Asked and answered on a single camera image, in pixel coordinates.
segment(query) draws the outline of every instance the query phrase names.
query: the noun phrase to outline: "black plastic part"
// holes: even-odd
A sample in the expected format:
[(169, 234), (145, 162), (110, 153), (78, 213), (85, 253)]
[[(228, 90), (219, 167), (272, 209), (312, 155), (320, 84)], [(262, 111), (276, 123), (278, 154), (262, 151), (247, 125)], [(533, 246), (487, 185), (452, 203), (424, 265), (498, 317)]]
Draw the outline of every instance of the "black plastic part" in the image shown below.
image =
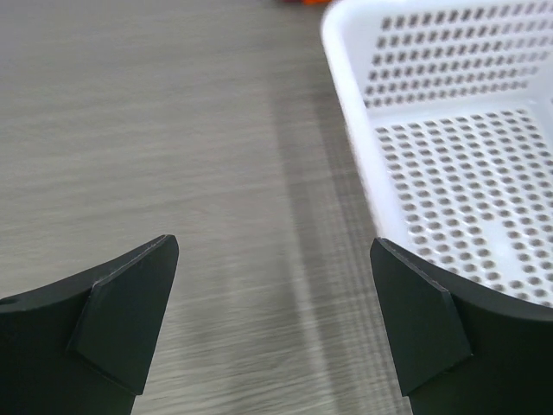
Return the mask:
[(162, 236), (0, 300), (0, 413), (128, 415), (142, 393), (179, 251)]
[[(371, 258), (397, 376), (414, 415), (553, 413), (552, 309), (490, 290), (386, 239), (375, 240)], [(413, 283), (417, 278), (421, 282)], [(461, 332), (448, 306), (425, 300), (433, 297), (420, 290), (421, 284), (440, 295), (449, 293)], [(464, 333), (471, 350), (453, 366), (443, 358), (451, 352), (439, 351), (434, 359), (428, 352), (436, 345), (458, 348), (452, 333)]]

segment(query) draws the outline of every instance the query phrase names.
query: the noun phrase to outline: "white plastic container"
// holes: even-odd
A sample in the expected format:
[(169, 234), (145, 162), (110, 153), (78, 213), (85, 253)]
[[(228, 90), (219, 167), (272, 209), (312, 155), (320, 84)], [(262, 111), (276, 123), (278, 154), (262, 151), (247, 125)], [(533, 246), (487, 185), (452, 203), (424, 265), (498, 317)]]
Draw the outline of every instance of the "white plastic container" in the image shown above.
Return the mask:
[(378, 236), (553, 304), (553, 0), (341, 0), (322, 40)]

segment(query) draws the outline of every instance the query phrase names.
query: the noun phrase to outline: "perforated basket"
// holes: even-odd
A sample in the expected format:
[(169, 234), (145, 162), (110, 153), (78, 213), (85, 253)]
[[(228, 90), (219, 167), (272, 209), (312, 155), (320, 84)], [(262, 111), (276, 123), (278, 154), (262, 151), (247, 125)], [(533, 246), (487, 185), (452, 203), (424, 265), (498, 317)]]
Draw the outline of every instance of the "perforated basket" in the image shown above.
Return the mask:
[(553, 304), (553, 0), (342, 0), (322, 39), (379, 236)]

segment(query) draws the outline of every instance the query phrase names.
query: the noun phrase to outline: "table surface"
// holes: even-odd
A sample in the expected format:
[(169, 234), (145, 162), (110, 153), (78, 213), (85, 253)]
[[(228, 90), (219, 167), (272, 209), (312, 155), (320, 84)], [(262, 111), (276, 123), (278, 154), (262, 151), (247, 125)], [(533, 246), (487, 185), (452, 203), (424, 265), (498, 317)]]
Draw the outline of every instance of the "table surface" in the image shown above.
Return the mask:
[(321, 12), (0, 4), (3, 295), (181, 246), (135, 414), (409, 413)]

